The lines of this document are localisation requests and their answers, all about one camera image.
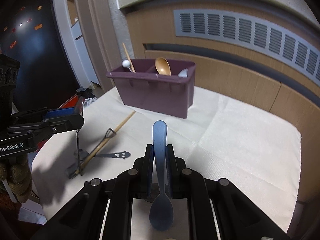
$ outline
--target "vent grille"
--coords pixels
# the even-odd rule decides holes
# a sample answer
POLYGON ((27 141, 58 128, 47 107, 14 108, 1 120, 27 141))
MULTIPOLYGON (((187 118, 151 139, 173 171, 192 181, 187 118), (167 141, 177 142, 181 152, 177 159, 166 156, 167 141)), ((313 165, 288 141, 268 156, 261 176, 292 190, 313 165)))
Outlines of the vent grille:
POLYGON ((195 33, 205 33, 204 27, 204 14, 203 13, 194 13, 193 22, 195 26, 195 33))
POLYGON ((223 16, 223 37, 236 38, 236 18, 223 16))
POLYGON ((180 14, 181 31, 191 33, 191 17, 189 13, 180 14))
POLYGON ((239 19, 239 40, 251 42, 251 21, 239 19))
POLYGON ((209 35, 220 35, 219 14, 208 14, 208 33, 209 35))
POLYGON ((269 50, 280 55, 282 32, 271 28, 269 50))
POLYGON ((303 45, 301 42, 298 43, 298 51, 296 57, 296 64, 300 67, 304 67, 304 63, 306 61, 308 48, 307 46, 303 45))
POLYGON ((267 43, 267 26, 256 23, 256 28, 254 30, 254 45, 266 48, 267 43))
POLYGON ((295 46, 296 40, 289 35, 285 35, 284 38, 284 49, 282 56, 285 57, 288 60, 293 59, 293 53, 294 53, 294 46, 295 46))
POLYGON ((307 71, 313 75, 315 73, 316 65, 318 61, 318 55, 310 50, 309 60, 307 64, 307 71))
POLYGON ((224 10, 181 9, 173 14, 176 36, 221 41, 260 52, 320 86, 320 51, 282 26, 224 10))

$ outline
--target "metal screw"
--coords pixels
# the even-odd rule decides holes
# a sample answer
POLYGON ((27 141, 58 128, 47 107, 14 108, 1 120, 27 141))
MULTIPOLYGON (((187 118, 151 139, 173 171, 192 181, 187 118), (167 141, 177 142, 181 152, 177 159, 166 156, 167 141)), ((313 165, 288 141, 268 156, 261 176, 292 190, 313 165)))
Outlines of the metal screw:
POLYGON ((138 174, 138 170, 136 170, 136 169, 130 169, 130 170, 128 170, 128 173, 129 173, 130 175, 136 175, 136 174, 138 174))
POLYGON ((220 179, 220 180, 219 180, 219 183, 220 183, 222 186, 228 186, 228 185, 229 185, 229 180, 227 180, 227 179, 220 179))
POLYGON ((188 168, 185 168, 185 169, 182 170, 182 173, 184 175, 190 175, 192 173, 192 171, 190 169, 188 169, 188 168))
POLYGON ((98 186, 100 184, 100 179, 92 179, 90 180, 90 184, 92 186, 98 186))

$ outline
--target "table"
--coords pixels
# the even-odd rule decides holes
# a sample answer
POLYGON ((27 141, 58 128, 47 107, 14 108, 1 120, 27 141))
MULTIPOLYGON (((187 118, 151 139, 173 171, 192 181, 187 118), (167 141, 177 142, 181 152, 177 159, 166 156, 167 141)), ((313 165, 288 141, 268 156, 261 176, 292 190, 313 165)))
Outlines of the table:
MULTIPOLYGON (((152 143, 152 125, 168 125, 167 143, 177 157, 205 178, 228 178, 283 231, 294 211, 300 179, 301 135, 289 122, 264 110, 218 93, 195 87, 188 118, 124 106, 113 88, 84 109, 80 148, 90 152, 106 130, 115 128, 132 109, 137 112, 100 153, 128 151, 122 159, 93 158, 83 176, 69 180, 65 169, 74 162, 75 131, 54 135, 32 164, 32 177, 44 214, 50 219, 93 178, 108 180, 132 168, 152 143)), ((186 203, 174 200, 175 221, 167 233, 155 232, 148 222, 151 205, 134 200, 132 239, 187 239, 186 203)))

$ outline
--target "wooden handle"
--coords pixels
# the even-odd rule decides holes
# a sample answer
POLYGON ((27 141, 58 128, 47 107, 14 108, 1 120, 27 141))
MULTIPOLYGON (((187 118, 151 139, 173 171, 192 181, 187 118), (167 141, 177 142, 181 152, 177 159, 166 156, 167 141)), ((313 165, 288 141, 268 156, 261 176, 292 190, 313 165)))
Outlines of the wooden handle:
MULTIPOLYGON (((131 114, 128 115, 126 119, 124 119, 114 130, 115 132, 118 132, 122 126, 134 115, 136 111, 133 111, 131 114)), ((101 150, 101 148, 110 140, 111 138, 105 138, 90 154, 89 156, 84 160, 84 162, 81 164, 81 169, 83 169, 90 160, 101 150)), ((78 174, 80 171, 79 169, 76 170, 75 174, 78 174)))
POLYGON ((125 54, 126 54, 126 56, 127 56, 127 59, 130 61, 131 69, 132 69, 132 71, 135 73, 136 71, 134 70, 132 61, 131 61, 131 59, 130 59, 130 57, 129 57, 129 53, 128 53, 128 51, 127 51, 127 48, 125 47, 124 42, 122 43, 122 46, 123 46, 123 48, 124 48, 124 52, 125 52, 125 54))

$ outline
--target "gloved hand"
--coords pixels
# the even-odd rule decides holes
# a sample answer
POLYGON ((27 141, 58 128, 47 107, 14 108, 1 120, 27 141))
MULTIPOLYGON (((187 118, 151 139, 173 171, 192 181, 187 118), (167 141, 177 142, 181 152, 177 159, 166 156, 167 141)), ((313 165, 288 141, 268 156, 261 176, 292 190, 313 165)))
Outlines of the gloved hand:
POLYGON ((0 192, 5 193, 6 189, 3 180, 7 180, 11 191, 16 195, 20 203, 25 203, 32 191, 31 171, 28 165, 28 155, 19 155, 17 162, 10 165, 9 160, 0 161, 0 192))

